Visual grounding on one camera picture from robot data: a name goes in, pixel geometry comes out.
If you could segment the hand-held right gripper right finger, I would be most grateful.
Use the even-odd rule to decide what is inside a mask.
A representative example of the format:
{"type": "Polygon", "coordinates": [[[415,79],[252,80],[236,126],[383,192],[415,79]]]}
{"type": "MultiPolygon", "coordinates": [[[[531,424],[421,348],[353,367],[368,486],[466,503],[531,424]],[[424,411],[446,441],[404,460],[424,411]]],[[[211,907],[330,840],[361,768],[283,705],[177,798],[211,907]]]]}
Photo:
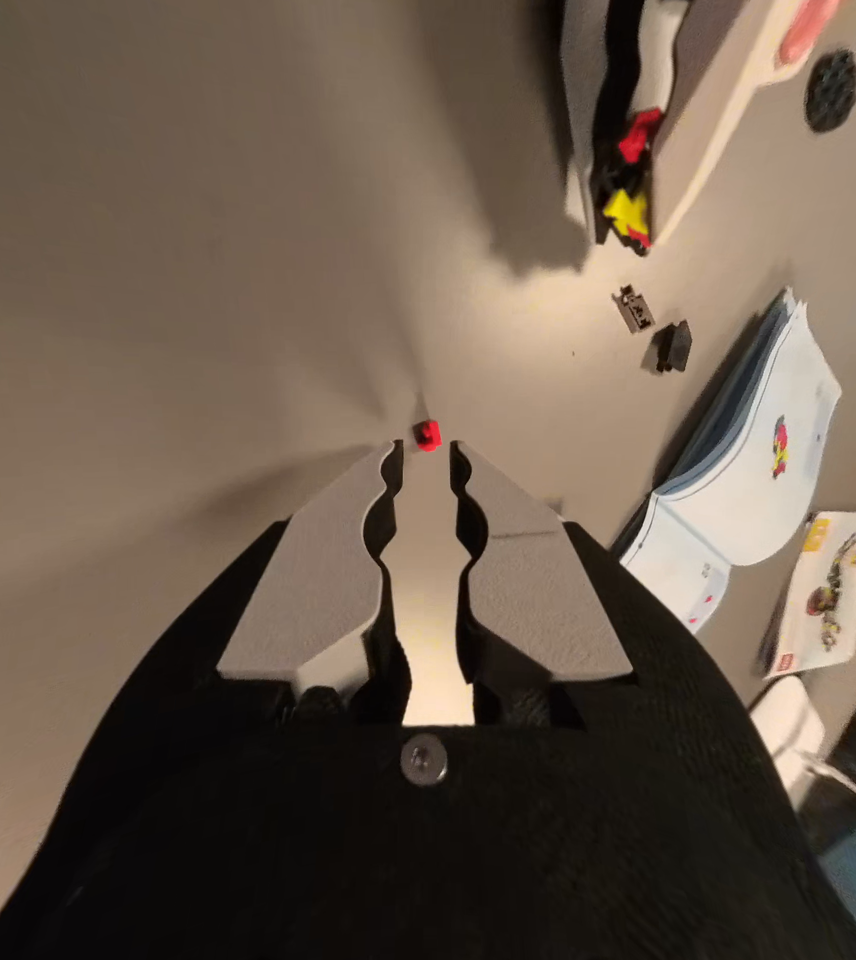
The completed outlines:
{"type": "Polygon", "coordinates": [[[467,443],[450,445],[468,683],[593,683],[633,668],[560,515],[467,443]]]}

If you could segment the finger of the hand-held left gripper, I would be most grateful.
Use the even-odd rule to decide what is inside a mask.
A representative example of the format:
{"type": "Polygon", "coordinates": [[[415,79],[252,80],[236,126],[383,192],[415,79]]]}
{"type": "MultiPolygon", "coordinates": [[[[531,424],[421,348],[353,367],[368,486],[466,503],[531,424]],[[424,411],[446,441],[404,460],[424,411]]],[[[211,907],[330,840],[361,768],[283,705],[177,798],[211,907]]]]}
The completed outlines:
{"type": "Polygon", "coordinates": [[[773,70],[778,3],[696,1],[674,44],[674,88],[654,140],[651,238],[665,246],[773,70]]]}
{"type": "Polygon", "coordinates": [[[670,100],[670,2],[566,2],[560,62],[573,163],[590,242],[604,242],[594,209],[596,138],[614,134],[635,112],[670,100]]]}

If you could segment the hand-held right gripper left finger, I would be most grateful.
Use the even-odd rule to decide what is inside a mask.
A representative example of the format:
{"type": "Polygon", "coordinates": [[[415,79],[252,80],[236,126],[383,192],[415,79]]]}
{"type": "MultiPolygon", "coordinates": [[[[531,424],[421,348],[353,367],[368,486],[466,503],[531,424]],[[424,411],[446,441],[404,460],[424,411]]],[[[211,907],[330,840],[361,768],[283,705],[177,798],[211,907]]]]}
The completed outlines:
{"type": "Polygon", "coordinates": [[[404,446],[375,447],[296,511],[219,662],[237,681],[369,681],[371,630],[386,598],[384,545],[366,522],[395,484],[404,446]]]}

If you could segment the small red yellow lego assembly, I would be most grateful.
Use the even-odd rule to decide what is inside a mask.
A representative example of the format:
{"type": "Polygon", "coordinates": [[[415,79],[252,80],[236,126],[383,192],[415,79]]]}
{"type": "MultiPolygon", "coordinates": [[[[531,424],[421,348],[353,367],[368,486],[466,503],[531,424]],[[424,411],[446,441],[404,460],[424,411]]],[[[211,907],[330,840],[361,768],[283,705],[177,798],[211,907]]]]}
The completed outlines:
{"type": "Polygon", "coordinates": [[[639,258],[652,247],[652,149],[663,119],[660,106],[636,111],[619,136],[609,133],[595,141],[592,196],[601,237],[614,234],[639,258]]]}

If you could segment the round black lego plate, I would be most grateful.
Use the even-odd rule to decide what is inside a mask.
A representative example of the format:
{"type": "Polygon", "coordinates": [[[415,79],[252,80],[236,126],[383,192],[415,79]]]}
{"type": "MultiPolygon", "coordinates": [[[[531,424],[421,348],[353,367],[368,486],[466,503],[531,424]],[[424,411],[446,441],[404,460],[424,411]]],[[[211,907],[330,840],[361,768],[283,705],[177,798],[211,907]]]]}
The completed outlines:
{"type": "Polygon", "coordinates": [[[820,56],[812,67],[804,96],[804,119],[815,135],[841,127],[856,104],[856,56],[846,48],[820,56]]]}

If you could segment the flat black lego piece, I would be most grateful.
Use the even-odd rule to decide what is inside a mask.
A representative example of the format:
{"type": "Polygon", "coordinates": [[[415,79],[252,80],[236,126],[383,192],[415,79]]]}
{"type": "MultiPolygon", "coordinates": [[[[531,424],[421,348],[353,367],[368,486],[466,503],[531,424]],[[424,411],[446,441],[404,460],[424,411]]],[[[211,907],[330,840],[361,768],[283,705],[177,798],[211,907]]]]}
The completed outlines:
{"type": "Polygon", "coordinates": [[[614,293],[612,300],[632,334],[653,330],[656,326],[647,301],[630,284],[622,286],[614,293]]]}

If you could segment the black lego block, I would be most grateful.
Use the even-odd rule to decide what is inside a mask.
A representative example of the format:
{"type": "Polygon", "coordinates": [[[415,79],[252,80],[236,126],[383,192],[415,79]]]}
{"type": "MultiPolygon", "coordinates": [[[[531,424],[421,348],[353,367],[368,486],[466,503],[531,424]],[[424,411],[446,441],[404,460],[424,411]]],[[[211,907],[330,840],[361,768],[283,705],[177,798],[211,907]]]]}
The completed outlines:
{"type": "Polygon", "coordinates": [[[690,357],[693,336],[686,319],[673,322],[660,330],[656,336],[657,352],[655,370],[658,374],[683,373],[690,357]]]}

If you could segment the person's left hand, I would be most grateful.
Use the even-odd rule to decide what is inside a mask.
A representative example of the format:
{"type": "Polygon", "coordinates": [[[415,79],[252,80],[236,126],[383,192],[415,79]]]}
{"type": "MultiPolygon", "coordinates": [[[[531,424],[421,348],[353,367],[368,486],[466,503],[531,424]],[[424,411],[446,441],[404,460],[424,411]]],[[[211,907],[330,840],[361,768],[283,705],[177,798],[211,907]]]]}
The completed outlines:
{"type": "Polygon", "coordinates": [[[796,66],[805,61],[841,5],[841,1],[799,2],[777,50],[778,67],[796,66]]]}

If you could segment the open instruction booklet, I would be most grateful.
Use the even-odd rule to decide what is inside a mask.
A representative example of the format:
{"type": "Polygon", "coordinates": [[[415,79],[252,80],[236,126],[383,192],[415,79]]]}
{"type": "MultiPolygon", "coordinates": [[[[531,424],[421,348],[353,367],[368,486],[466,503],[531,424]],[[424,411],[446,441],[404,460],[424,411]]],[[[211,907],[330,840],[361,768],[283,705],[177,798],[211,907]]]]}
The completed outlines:
{"type": "Polygon", "coordinates": [[[806,302],[784,288],[613,546],[691,634],[721,605],[732,570],[770,558],[806,518],[841,397],[806,302]]]}

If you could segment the white object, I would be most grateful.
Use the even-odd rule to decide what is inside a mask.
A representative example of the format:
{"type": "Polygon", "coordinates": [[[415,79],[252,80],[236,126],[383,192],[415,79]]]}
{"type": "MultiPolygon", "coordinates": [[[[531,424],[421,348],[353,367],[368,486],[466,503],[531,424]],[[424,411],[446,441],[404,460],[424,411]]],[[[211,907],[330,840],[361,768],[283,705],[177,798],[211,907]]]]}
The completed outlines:
{"type": "Polygon", "coordinates": [[[749,711],[782,786],[790,796],[813,775],[824,724],[797,675],[777,678],[749,711]]]}

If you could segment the closed instruction booklet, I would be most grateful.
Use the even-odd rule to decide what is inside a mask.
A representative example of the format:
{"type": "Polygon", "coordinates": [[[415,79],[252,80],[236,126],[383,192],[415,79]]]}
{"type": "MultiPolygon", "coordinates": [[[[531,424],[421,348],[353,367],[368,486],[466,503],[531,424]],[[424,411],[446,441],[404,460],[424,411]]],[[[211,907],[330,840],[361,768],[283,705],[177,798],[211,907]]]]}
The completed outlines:
{"type": "Polygon", "coordinates": [[[765,678],[847,663],[856,650],[856,512],[820,511],[807,525],[765,678]]]}

